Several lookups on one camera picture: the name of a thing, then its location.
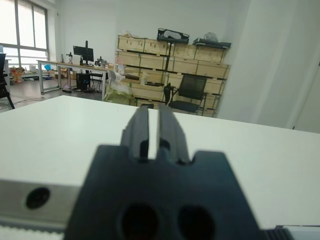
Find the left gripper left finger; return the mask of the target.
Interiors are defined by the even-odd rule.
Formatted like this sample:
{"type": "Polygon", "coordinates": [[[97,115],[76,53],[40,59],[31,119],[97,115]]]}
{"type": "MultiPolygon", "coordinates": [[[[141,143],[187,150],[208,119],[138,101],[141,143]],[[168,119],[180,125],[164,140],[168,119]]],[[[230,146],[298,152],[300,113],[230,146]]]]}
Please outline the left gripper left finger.
{"type": "Polygon", "coordinates": [[[143,198],[147,181],[149,112],[136,110],[120,145],[100,145],[65,230],[67,240],[155,240],[159,218],[143,198]]]}

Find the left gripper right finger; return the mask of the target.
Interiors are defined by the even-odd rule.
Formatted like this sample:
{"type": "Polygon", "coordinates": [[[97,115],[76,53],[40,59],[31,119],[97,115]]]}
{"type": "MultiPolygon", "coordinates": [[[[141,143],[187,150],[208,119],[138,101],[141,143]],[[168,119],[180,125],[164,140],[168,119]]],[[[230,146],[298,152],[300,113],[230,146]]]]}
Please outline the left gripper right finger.
{"type": "Polygon", "coordinates": [[[169,107],[158,112],[157,208],[164,239],[259,240],[262,234],[221,152],[188,155],[185,134],[169,107]]]}

